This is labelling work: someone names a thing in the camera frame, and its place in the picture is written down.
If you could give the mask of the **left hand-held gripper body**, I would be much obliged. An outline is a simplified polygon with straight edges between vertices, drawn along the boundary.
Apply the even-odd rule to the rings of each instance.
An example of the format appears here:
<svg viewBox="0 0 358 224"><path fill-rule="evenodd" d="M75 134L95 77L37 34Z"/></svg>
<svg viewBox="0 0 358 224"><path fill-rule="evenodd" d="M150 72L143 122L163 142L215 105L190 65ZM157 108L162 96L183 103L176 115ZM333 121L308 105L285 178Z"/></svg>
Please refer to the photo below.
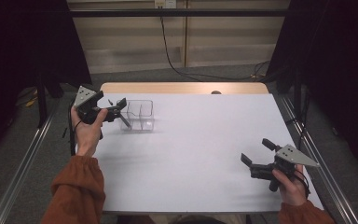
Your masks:
<svg viewBox="0 0 358 224"><path fill-rule="evenodd" d="M92 124L96 120L98 113L102 110L98 107L98 102L90 101L90 97L94 92L98 91L80 86L73 104L80 119L87 124ZM117 104L110 105L107 107L107 115L104 120L113 122L115 119L120 118L120 114L121 109L117 107Z"/></svg>

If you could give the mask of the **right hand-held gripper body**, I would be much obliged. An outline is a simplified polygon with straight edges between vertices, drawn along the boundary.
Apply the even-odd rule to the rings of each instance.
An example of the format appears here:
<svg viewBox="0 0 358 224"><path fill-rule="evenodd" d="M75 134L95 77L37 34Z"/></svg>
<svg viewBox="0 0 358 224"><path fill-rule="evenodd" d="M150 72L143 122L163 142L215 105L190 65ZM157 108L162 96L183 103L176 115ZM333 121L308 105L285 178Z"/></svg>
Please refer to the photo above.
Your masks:
<svg viewBox="0 0 358 224"><path fill-rule="evenodd" d="M277 191L281 184L272 173L274 169L280 170L289 178L294 178L296 177L295 171L297 164L311 167L320 166L317 161L314 161L291 145L286 145L281 147L278 152L273 152L275 153L273 163L253 163L252 166L249 167L251 178L269 180L269 189L273 192Z"/></svg>

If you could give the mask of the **clear plastic organizer box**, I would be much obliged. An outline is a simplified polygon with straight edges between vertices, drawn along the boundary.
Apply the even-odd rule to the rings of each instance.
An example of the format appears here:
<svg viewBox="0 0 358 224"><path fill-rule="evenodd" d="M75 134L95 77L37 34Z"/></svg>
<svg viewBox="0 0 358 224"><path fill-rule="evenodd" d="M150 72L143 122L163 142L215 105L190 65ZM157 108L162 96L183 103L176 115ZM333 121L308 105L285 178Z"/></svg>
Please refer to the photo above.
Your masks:
<svg viewBox="0 0 358 224"><path fill-rule="evenodd" d="M120 123L120 129L127 132L151 132L154 130L154 104L151 100L128 100L121 111L127 121Z"/></svg>

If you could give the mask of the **person's right hand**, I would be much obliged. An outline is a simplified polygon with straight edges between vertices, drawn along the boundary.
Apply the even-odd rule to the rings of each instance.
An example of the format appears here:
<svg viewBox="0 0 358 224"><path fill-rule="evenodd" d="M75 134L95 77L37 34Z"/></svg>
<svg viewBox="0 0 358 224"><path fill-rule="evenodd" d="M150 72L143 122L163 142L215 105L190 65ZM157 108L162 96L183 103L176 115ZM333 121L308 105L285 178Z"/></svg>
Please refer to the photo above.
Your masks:
<svg viewBox="0 0 358 224"><path fill-rule="evenodd" d="M282 201L292 206L300 206L308 199L306 196L306 188L303 184L303 166L296 165L296 177L289 178L280 170L274 169L272 171L276 179L281 183L279 186Z"/></svg>

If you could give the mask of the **person's left hand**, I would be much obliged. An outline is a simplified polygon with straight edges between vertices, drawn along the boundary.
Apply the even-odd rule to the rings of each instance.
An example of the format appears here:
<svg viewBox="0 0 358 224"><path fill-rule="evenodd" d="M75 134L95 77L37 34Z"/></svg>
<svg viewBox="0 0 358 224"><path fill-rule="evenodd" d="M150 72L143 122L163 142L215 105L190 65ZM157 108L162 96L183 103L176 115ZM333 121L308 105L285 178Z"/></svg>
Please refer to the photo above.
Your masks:
<svg viewBox="0 0 358 224"><path fill-rule="evenodd" d="M77 144L77 156L92 157L100 141L101 128L107 115L107 110L102 109L92 124L84 123L78 116L76 109L71 108L72 124L74 125L75 140Z"/></svg>

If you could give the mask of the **black metal stand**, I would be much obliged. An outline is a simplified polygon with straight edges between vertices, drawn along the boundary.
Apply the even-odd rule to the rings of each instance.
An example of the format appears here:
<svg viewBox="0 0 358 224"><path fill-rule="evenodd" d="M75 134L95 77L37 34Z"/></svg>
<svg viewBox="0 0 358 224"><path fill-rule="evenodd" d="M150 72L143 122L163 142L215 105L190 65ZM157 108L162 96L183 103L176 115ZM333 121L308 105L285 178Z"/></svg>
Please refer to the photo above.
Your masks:
<svg viewBox="0 0 358 224"><path fill-rule="evenodd" d="M37 101L39 110L38 128L41 128L48 118L48 109L46 102L46 90L44 85L43 76L41 73L36 78Z"/></svg>
<svg viewBox="0 0 358 224"><path fill-rule="evenodd" d="M299 69L296 70L296 79L294 83L294 110L295 117L297 120L302 120L302 83L301 83L301 71Z"/></svg>

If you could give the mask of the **white table mat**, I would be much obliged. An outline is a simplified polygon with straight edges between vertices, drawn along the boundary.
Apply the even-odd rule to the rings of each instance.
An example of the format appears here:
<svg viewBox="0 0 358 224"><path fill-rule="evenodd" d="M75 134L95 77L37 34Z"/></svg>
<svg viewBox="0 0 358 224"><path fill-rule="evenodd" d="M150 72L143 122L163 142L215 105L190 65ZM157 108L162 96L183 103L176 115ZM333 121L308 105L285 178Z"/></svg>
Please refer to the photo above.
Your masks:
<svg viewBox="0 0 358 224"><path fill-rule="evenodd" d="M241 154L271 163L262 145L291 143L270 94L109 93L101 107L151 100L154 130L127 132L120 120L103 126L96 158L104 175L104 211L113 213L275 212L281 196L251 178Z"/></svg>

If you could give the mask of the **black curtain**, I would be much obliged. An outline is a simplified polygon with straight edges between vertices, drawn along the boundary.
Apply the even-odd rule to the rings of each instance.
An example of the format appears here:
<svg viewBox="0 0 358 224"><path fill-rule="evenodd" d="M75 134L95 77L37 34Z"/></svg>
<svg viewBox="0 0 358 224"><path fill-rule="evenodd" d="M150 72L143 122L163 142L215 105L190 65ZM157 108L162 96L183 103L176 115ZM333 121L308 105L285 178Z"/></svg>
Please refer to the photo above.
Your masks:
<svg viewBox="0 0 358 224"><path fill-rule="evenodd" d="M0 0L0 137L23 89L62 83L91 83L67 0Z"/></svg>
<svg viewBox="0 0 358 224"><path fill-rule="evenodd" d="M287 92L296 81L358 160L358 0L289 0L267 77Z"/></svg>

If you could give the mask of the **black horizontal bar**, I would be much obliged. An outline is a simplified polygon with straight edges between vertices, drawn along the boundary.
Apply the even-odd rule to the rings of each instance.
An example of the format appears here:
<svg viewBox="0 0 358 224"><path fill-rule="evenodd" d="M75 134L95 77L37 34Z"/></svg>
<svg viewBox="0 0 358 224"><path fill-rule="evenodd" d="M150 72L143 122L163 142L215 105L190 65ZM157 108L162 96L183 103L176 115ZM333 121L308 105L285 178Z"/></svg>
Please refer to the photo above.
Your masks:
<svg viewBox="0 0 358 224"><path fill-rule="evenodd" d="M288 9L76 9L70 14L87 17L285 17Z"/></svg>

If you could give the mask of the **aluminium rail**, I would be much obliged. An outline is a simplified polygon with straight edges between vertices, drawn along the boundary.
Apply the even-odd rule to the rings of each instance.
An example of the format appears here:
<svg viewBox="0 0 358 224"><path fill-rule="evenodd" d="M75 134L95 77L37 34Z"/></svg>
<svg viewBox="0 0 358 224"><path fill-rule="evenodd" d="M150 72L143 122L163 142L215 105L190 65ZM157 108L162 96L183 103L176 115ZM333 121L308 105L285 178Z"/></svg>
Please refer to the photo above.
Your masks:
<svg viewBox="0 0 358 224"><path fill-rule="evenodd" d="M295 143L303 152L320 163L319 168L308 168L308 171L324 209L337 224L358 224L358 217L350 201L333 177L315 141L306 126L296 119L294 104L288 96L278 96L276 100L278 106L282 108L282 114L288 118L287 123L289 129L294 132Z"/></svg>
<svg viewBox="0 0 358 224"><path fill-rule="evenodd" d="M34 138L31 144L28 146L27 151L24 157L21 160L21 163L12 177L5 193L0 199L0 224L5 224L7 217L13 207L14 202L16 201L19 192L23 186L24 180L29 173L30 167L34 162L34 158L43 144L43 141L48 133L49 127L55 114L57 113L57 108L61 103L61 99L54 100L52 103L52 108L42 125L36 130Z"/></svg>

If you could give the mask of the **white wall socket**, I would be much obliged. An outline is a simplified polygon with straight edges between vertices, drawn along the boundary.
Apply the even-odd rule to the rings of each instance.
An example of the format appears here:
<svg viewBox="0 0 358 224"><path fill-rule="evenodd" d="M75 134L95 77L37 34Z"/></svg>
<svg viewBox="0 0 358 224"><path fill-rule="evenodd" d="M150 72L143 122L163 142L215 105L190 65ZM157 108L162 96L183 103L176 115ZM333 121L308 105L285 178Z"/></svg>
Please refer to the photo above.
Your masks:
<svg viewBox="0 0 358 224"><path fill-rule="evenodd" d="M176 8L176 0L154 0L155 8Z"/></svg>

